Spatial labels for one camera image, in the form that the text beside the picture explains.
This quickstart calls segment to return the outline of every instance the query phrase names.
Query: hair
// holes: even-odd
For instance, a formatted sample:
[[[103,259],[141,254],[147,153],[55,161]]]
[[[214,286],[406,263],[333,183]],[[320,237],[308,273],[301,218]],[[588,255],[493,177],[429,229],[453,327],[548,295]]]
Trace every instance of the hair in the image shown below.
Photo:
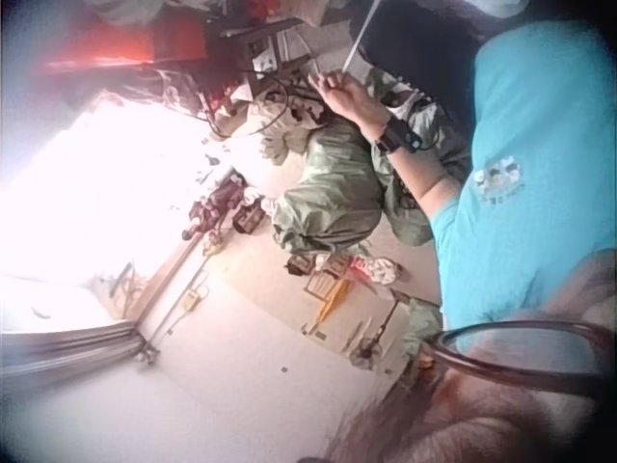
[[[581,307],[590,311],[600,309],[603,316],[597,321],[585,321],[606,324],[612,320],[614,324],[616,257],[617,250],[611,249],[587,259],[546,305],[547,312],[574,321],[585,319],[586,313]],[[433,374],[433,377],[420,375],[410,390],[395,386],[384,399],[370,403],[353,419],[344,422],[322,459],[305,458],[300,462],[534,463],[554,461],[563,456],[563,447],[556,446],[543,432],[547,425],[538,424],[533,417],[524,414],[513,420],[508,417],[511,425],[500,425],[494,420],[499,417],[498,411],[492,415],[484,413],[485,410],[479,413],[480,404],[460,403],[455,390],[442,395],[447,397],[455,419],[446,423],[428,422],[427,412],[436,404],[435,392],[443,384],[444,371],[438,369]],[[540,409],[544,406],[519,388],[500,388],[498,391],[503,394],[483,398],[482,405],[492,402],[496,407],[503,403],[518,407],[526,401],[523,405],[528,407]],[[482,440],[485,445],[478,445]]]

